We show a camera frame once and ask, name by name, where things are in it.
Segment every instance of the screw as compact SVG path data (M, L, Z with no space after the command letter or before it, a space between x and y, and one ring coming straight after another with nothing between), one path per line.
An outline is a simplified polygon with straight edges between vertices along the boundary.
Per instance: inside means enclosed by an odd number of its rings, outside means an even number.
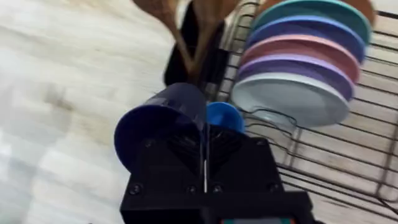
M134 185L131 187L129 193L130 193L131 195L139 195L139 194L141 193L141 190L142 190L142 187L141 187L139 184L134 184Z
M189 186L187 188L187 192L190 194L195 194L197 192L197 188L195 186Z
M267 186L267 190L268 190L269 192L271 192L271 193L277 191L278 189L279 189L279 185L274 184L274 183L269 184L269 185Z
M216 185L213 188L213 193L214 194L219 194L219 193L223 193L223 188L220 185Z
M258 146L265 146L265 145L266 145L266 142L265 142L265 140L261 139L261 140L259 140L259 141L257 142L257 145L258 145Z
M154 143L155 143L154 140L147 140L147 141L145 142L145 147L146 147L146 148L149 148L149 147L151 147Z

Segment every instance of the blue bowl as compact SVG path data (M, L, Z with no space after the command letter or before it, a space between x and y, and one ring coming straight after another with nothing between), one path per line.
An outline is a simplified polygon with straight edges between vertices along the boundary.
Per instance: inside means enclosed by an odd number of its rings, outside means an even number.
M229 103L215 102L207 105L207 123L244 133L241 113Z
M248 38L246 48L277 35L305 34L322 37L342 45L359 63L365 59L365 43L348 26L320 16L290 16L277 19L256 29Z

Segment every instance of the teal plate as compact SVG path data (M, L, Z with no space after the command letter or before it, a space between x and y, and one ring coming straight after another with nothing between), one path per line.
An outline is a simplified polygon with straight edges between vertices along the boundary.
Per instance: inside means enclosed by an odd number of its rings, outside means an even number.
M366 45L369 45L372 31L369 21L354 7L336 0L291 0L281 2L256 17L252 25L252 32L276 19L302 15L334 19L355 31Z

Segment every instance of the white plate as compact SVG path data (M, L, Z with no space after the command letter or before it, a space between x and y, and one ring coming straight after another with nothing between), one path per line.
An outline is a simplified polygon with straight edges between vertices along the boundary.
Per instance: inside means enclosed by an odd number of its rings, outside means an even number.
M232 101L245 111L266 108L297 120L301 127L319 127L340 123L348 113L348 102L334 88L309 77L291 73L261 73L238 82ZM275 113L258 111L254 115L286 124Z

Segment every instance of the plate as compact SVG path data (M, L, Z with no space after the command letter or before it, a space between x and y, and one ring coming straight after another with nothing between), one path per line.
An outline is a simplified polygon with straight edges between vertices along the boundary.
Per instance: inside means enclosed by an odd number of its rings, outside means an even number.
M359 63L365 58L365 43L346 25L320 16L290 16L270 22L253 32L246 48L264 39L285 34L314 35L334 41L350 51Z
M313 78L291 73L262 73L238 82L232 101L245 111L267 108L297 120L301 127L337 124L348 113L348 103L334 88ZM254 113L266 121L286 125L265 111Z
M366 17L353 6L334 0L291 0L281 2L259 14L253 22L252 31L274 20L298 15L334 19L355 31L366 45L369 44L372 27Z
M259 6L256 15L259 15L263 11L269 9L270 7L286 0L267 0L264 4ZM374 9L372 2L370 0L342 0L343 2L353 6L368 19L368 21L374 25L376 24L376 10Z
M354 83L340 69L325 61L303 55L268 55L252 60L239 69L238 80L270 72L294 73L314 78L332 86L348 101L354 97Z
M359 78L359 63L344 47L333 41L311 35L280 35L256 43L241 58L240 65L272 54L305 55L338 67L356 83Z

